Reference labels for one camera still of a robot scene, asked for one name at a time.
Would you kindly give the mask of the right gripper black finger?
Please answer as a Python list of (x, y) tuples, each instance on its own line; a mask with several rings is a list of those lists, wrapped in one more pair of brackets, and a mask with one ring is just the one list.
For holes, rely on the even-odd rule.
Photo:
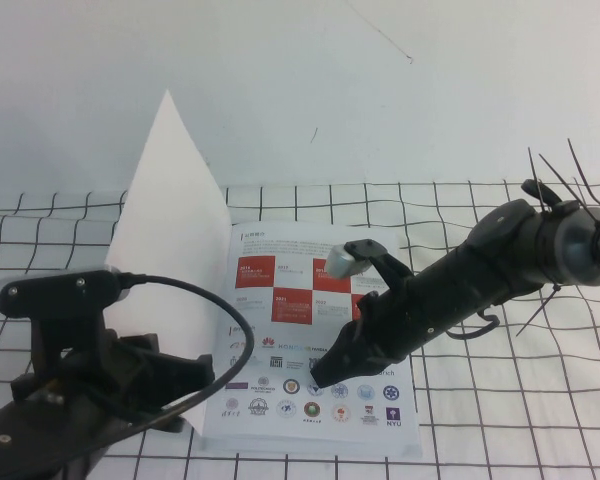
[(358, 324), (348, 322), (331, 348), (311, 368), (316, 383), (339, 383), (368, 374), (368, 349), (358, 335)]
[(325, 388), (357, 377), (375, 376), (385, 368), (386, 358), (364, 342), (337, 342), (315, 364), (315, 383)]

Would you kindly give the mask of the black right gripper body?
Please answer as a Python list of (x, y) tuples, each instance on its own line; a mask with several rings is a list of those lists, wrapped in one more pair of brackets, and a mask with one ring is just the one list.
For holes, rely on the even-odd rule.
[(455, 249), (378, 301), (361, 334), (375, 356), (398, 363), (485, 307), (486, 261)]

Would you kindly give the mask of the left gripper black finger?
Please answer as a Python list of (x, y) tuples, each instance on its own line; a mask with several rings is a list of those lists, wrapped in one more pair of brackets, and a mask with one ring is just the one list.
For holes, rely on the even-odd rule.
[(151, 421), (160, 414), (162, 414), (162, 411), (132, 411), (129, 416), (129, 422), (133, 425), (142, 425), (144, 430), (156, 430), (170, 434), (183, 432), (186, 421), (182, 416), (173, 416), (151, 426)]
[(152, 390), (156, 400), (177, 400), (210, 386), (215, 380), (211, 354), (196, 359), (152, 355)]

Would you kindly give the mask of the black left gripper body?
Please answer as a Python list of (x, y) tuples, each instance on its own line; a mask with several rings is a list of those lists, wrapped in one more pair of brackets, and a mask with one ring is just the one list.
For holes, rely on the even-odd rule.
[(85, 339), (34, 329), (33, 371), (11, 382), (9, 409), (22, 413), (36, 404), (65, 408), (84, 396), (115, 419), (147, 421), (161, 413), (143, 390), (152, 373), (149, 356), (158, 352), (154, 333), (119, 337), (106, 329)]

